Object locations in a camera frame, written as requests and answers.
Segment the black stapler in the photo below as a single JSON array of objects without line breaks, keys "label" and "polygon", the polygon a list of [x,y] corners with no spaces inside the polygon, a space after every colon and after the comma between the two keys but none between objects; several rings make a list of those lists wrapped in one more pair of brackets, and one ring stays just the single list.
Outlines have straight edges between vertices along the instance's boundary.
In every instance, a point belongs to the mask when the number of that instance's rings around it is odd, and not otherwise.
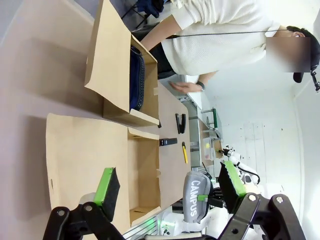
[{"label": "black stapler", "polygon": [[184,134],[186,130],[186,115],[181,115],[181,124],[180,124],[180,115],[178,113],[175,114],[176,127],[178,129],[178,134]]}]

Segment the black cap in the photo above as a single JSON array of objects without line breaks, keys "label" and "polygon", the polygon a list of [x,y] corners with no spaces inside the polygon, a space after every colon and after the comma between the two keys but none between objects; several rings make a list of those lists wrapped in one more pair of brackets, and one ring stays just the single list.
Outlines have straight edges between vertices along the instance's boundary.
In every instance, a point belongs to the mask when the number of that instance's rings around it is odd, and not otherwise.
[{"label": "black cap", "polygon": [[[294,27],[292,27],[292,28],[293,28],[292,30],[294,30],[296,32],[303,33],[304,36],[310,38],[310,72],[312,73],[313,71],[316,70],[317,66],[319,65],[319,61],[320,61],[320,44],[319,44],[318,40],[316,39],[316,37],[313,36],[306,29],[304,29],[304,28],[302,28],[302,29],[299,29],[299,28],[294,29]],[[304,76],[303,72],[295,72],[293,74],[293,80],[296,83],[301,83],[303,76]]]}]

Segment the white wall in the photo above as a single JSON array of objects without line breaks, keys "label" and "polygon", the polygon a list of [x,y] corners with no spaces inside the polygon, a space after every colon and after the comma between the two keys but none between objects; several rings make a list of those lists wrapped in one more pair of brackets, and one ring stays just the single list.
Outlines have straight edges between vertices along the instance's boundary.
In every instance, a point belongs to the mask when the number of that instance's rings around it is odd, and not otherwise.
[{"label": "white wall", "polygon": [[306,87],[295,96],[300,122],[304,159],[304,214],[302,228],[308,240],[320,239],[320,95],[310,75],[303,79]]},{"label": "white wall", "polygon": [[281,184],[299,215],[300,143],[290,91],[217,97],[211,104],[221,119],[223,144],[244,156],[243,162],[257,170],[262,184]]},{"label": "white wall", "polygon": [[275,21],[308,29],[312,29],[320,8],[319,0],[269,0],[266,3]]}]

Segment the gray pouch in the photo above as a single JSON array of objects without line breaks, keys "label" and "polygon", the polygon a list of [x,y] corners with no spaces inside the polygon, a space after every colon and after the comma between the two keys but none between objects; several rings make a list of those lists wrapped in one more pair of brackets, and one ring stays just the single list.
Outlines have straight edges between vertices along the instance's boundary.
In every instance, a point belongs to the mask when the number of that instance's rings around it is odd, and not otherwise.
[{"label": "gray pouch", "polygon": [[210,179],[199,171],[190,171],[184,179],[183,216],[187,223],[198,223],[206,215],[207,201],[198,201],[198,195],[209,195]]}]

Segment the cardboard box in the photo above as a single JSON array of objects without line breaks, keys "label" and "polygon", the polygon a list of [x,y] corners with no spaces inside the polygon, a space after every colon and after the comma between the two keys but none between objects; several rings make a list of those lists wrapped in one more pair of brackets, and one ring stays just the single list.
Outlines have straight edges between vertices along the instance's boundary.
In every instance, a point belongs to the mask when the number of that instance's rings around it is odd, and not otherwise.
[{"label": "cardboard box", "polygon": [[214,158],[217,159],[222,159],[224,157],[224,154],[219,152],[222,151],[222,146],[221,146],[221,140],[219,139],[214,139],[213,140],[213,150],[212,150],[212,154]]},{"label": "cardboard box", "polygon": [[[140,111],[129,107],[130,46],[145,62],[144,102]],[[159,124],[156,59],[134,38],[109,0],[100,0],[93,25],[85,86],[104,97],[103,117],[131,126]]]},{"label": "cardboard box", "polygon": [[75,209],[83,195],[96,192],[104,169],[113,167],[120,190],[112,223],[122,234],[161,210],[158,135],[106,120],[49,114],[46,164],[52,209]]}]

